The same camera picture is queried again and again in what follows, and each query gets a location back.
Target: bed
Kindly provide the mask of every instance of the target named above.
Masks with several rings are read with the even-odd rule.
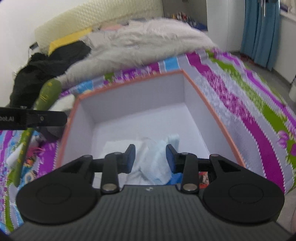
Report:
[[[159,1],[150,3],[151,6],[159,4]],[[162,15],[157,7],[152,9],[153,11],[146,11],[146,14],[141,12],[142,9],[133,11],[136,12],[134,14],[136,17]],[[62,37],[53,34],[55,31],[52,26],[58,26],[61,20],[66,21],[67,14],[58,16],[37,29],[37,36],[42,33],[42,38],[37,38],[42,49],[48,49],[51,41]],[[120,15],[120,19],[131,18],[131,16],[123,16],[121,12],[117,15]],[[269,88],[255,72],[249,70],[238,57],[219,50],[207,36],[197,30],[184,30],[184,26],[178,25],[181,23],[172,21],[150,20],[146,23],[135,23],[133,26],[124,27],[125,30],[120,28],[115,31],[101,31],[83,37],[81,40],[90,46],[95,54],[72,65],[64,75],[57,78],[63,86],[60,98],[73,94],[79,100],[80,96],[87,93],[113,85],[125,85],[147,76],[182,74],[200,90],[200,94],[209,103],[208,108],[215,112],[217,123],[223,126],[224,134],[229,135],[229,140],[235,149],[234,153],[236,153],[233,161],[273,181],[285,194],[288,193],[294,187],[295,179],[295,114],[283,98],[275,90]],[[83,26],[78,24],[79,29],[72,29],[71,32],[93,24],[94,22],[83,22]],[[149,29],[147,26],[153,34],[166,39],[164,45],[158,45],[152,41],[155,35],[146,38],[147,35],[143,34],[145,38],[140,38],[140,40],[139,38],[126,39],[126,36],[130,36],[131,33],[139,36],[139,29],[142,29],[142,33],[143,29]],[[114,39],[118,41],[114,43],[116,49],[110,48],[110,51],[102,54],[99,51],[100,48],[107,49],[104,41],[108,45],[108,41]],[[124,56],[130,55],[133,58],[130,56],[119,58],[123,53],[121,52],[123,42],[126,44]],[[61,153],[65,152],[67,139],[65,136],[62,140],[45,142],[40,146],[42,151],[37,154],[35,163],[30,168],[23,168],[20,185],[15,187],[11,177],[13,172],[9,170],[6,159],[22,141],[24,133],[21,131],[0,133],[0,229],[6,233],[12,232],[23,223],[15,204],[15,197],[19,189],[26,184],[25,177],[29,176],[31,180],[34,180],[64,164]]]

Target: headboard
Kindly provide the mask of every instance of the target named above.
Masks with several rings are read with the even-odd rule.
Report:
[[[39,26],[35,38],[40,49],[46,51],[52,41],[87,27],[114,20],[162,16],[161,0],[92,0]]]

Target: white tissue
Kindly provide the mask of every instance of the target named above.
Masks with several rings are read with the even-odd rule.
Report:
[[[148,145],[144,161],[141,163],[140,171],[150,182],[150,185],[165,185],[172,177],[169,164],[166,159],[166,146],[171,144],[176,151],[179,148],[179,135],[171,135],[165,141]]]
[[[119,187],[124,185],[164,185],[171,179],[172,173],[166,160],[165,148],[171,144],[176,151],[179,136],[171,135],[165,141],[155,142],[149,138],[142,140],[121,140],[106,142],[101,154],[94,158],[104,158],[113,152],[125,152],[130,144],[136,146],[136,158],[131,173],[118,175]],[[100,188],[102,173],[95,173],[93,187]]]
[[[71,110],[73,108],[74,102],[75,102],[75,96],[70,94],[57,100],[49,110],[50,111]]]
[[[44,141],[45,139],[42,136],[33,136],[31,138],[29,148],[37,147],[39,146],[39,143]],[[23,144],[21,143],[13,153],[10,154],[10,156],[6,159],[7,166],[11,169],[15,167],[15,164],[17,162],[17,159],[20,155],[20,150],[22,149]]]

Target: white wardrobe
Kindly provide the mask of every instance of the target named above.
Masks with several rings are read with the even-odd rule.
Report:
[[[244,32],[245,0],[163,0],[164,15],[185,12],[207,25],[209,37],[224,51],[239,51]]]

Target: floor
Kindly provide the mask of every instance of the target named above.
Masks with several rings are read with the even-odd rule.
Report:
[[[245,65],[256,71],[261,78],[267,81],[271,88],[275,88],[281,96],[285,99],[291,109],[296,113],[296,103],[289,98],[290,84],[276,71],[268,71],[265,68],[257,66],[251,62],[245,62]],[[291,230],[291,219],[296,207],[296,188],[289,192],[285,197],[285,204],[280,213],[277,222],[289,232],[296,232]]]

